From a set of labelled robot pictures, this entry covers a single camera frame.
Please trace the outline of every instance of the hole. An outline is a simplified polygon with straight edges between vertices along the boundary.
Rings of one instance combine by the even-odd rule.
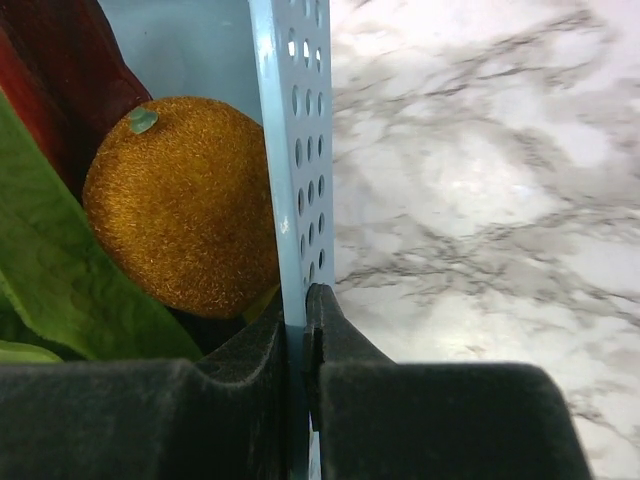
[[[307,200],[309,200],[309,206],[313,205],[313,197],[315,193],[313,182],[309,182],[309,188],[307,189]]]
[[[302,189],[298,190],[298,214],[302,215],[304,212],[304,192]]]
[[[324,175],[320,175],[318,179],[318,197],[322,198],[324,195]]]
[[[307,139],[307,161],[311,161],[313,159],[313,138],[309,137]]]
[[[296,140],[296,165],[298,168],[302,165],[302,142],[300,139]]]
[[[304,44],[302,46],[302,51],[304,54],[304,64],[308,67],[309,61],[311,59],[311,48],[309,48],[309,40],[305,39]]]
[[[322,25],[322,7],[320,6],[320,0],[316,0],[316,25],[318,27]]]
[[[307,98],[305,99],[305,106],[307,107],[307,115],[311,115],[311,108],[313,100],[311,99],[311,90],[307,90]]]
[[[324,95],[322,92],[318,94],[318,116],[321,117],[324,114]]]
[[[294,85],[291,91],[291,105],[295,116],[298,116],[298,103],[300,103],[300,91],[298,90],[298,86]]]
[[[293,28],[289,29],[289,40],[287,42],[287,47],[289,49],[289,56],[291,58],[296,58],[296,31]]]

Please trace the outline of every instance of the white marble surface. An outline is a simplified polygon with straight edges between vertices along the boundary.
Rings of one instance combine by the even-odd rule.
[[[640,1],[332,0],[337,290],[402,362],[515,360],[640,478]]]

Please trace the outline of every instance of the light blue plastic divider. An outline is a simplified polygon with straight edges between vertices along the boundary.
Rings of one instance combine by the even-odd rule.
[[[300,370],[308,286],[334,283],[329,0],[98,1],[154,98],[215,98],[264,126],[294,399],[291,478],[318,479]]]
[[[306,476],[300,365],[310,283],[334,282],[329,0],[249,0],[262,102],[294,418],[294,477]],[[318,476],[317,437],[311,475]]]

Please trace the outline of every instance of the green leaf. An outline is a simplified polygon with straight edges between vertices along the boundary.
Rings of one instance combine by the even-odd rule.
[[[273,300],[273,297],[276,295],[276,293],[278,293],[279,290],[280,284],[271,287],[244,311],[242,316],[247,325],[255,322],[258,318],[260,318],[260,315],[262,315],[262,313],[267,309],[267,307]]]
[[[22,323],[9,299],[0,292],[0,340],[24,343],[53,352],[62,360],[82,360],[83,357],[64,345],[45,340]]]
[[[0,340],[0,363],[57,363],[62,359],[55,353],[25,343]]]
[[[29,329],[87,359],[201,357],[177,320],[98,246],[2,94],[0,290]]]

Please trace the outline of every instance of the perforated plastic panel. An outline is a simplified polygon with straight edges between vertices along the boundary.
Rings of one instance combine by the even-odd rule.
[[[249,3],[297,407],[294,474],[300,478],[308,435],[298,368],[305,296],[310,283],[334,282],[329,1]],[[311,464],[311,476],[319,476],[317,450]]]
[[[329,0],[98,1],[153,97],[215,98],[264,126],[295,399],[293,477],[306,478],[305,296],[310,283],[334,283]]]

